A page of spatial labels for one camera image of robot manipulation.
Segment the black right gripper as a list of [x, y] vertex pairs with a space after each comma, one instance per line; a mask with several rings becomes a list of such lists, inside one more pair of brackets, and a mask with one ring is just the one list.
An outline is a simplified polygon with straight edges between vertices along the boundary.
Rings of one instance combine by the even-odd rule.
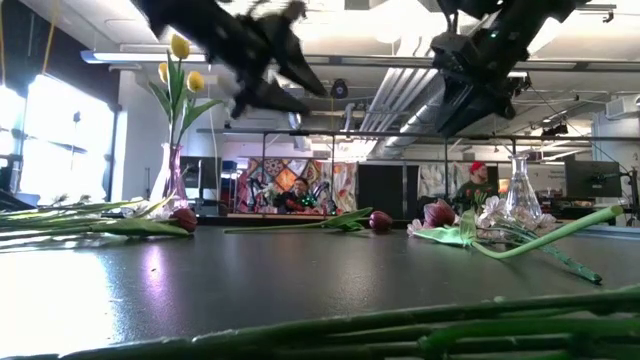
[[508, 74], [528, 57], [517, 32], [497, 28], [481, 28], [470, 35], [447, 32], [443, 50], [446, 85], [438, 116], [439, 135], [457, 135], [491, 114], [506, 119], [515, 116]]

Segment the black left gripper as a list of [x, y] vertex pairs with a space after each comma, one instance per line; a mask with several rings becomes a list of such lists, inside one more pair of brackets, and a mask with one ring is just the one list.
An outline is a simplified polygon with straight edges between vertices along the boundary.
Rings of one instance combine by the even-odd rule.
[[278, 73], [317, 96], [328, 92], [302, 54], [299, 38], [291, 30], [293, 20], [283, 13], [254, 18], [224, 13], [219, 21], [219, 59], [235, 73], [240, 92], [234, 97], [232, 117], [240, 117], [248, 107], [308, 114], [309, 107], [282, 89], [263, 80], [274, 60]]

